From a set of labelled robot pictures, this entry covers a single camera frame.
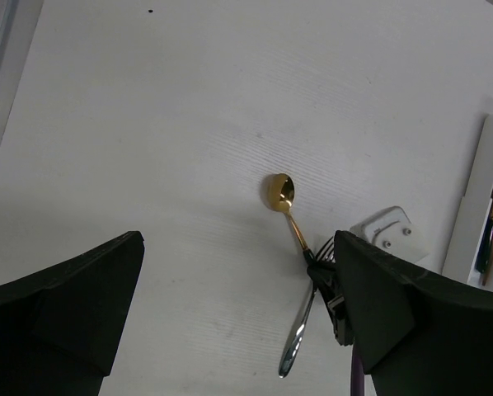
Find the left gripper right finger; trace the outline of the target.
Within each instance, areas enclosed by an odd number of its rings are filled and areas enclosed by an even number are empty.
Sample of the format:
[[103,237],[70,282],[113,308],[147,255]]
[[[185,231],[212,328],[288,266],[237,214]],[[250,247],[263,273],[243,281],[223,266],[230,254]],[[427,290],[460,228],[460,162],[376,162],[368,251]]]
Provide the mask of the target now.
[[493,292],[403,261],[348,231],[336,272],[379,395],[493,395]]

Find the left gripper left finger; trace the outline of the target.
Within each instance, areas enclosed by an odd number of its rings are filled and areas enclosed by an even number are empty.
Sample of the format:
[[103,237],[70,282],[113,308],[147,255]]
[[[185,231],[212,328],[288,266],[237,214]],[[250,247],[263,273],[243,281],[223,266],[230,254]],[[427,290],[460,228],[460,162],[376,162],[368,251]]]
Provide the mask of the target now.
[[97,395],[143,264],[130,231],[0,285],[0,395]]

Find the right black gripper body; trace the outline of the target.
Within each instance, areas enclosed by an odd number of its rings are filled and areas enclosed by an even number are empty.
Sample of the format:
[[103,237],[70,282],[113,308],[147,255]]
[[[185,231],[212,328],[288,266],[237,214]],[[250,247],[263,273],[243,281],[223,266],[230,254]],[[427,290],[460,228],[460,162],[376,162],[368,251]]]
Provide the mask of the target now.
[[354,331],[350,325],[339,278],[336,272],[335,241],[330,237],[308,262],[307,273],[313,286],[320,292],[333,325],[337,342],[343,346],[354,344]]

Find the silver fork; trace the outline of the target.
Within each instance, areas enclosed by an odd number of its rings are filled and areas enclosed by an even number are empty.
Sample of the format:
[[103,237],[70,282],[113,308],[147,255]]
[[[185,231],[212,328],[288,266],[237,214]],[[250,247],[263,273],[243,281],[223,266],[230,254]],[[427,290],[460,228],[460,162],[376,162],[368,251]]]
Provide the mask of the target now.
[[[313,263],[331,262],[334,258],[334,246],[334,238],[330,237],[318,249],[314,257],[312,256],[312,254],[308,253],[306,255],[306,258],[313,260]],[[284,346],[278,368],[278,376],[280,379],[286,378],[289,375],[289,372],[292,370],[293,363],[295,362],[296,356],[299,352],[299,348],[303,341],[303,336],[316,293],[317,287],[314,285],[313,282],[311,282],[308,297],[306,298],[304,306],[298,311],[298,315],[293,326],[291,327],[287,342]]]

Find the gold spoon green handle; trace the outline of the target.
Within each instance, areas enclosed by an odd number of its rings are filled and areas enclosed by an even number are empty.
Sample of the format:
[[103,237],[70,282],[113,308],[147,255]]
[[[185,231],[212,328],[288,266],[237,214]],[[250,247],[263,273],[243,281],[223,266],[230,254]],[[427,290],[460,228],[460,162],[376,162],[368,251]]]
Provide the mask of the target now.
[[312,250],[309,248],[303,233],[291,214],[295,198],[295,187],[292,178],[286,173],[271,175],[268,180],[266,198],[271,210],[286,216],[298,240],[305,262],[308,266],[312,265],[315,262]]

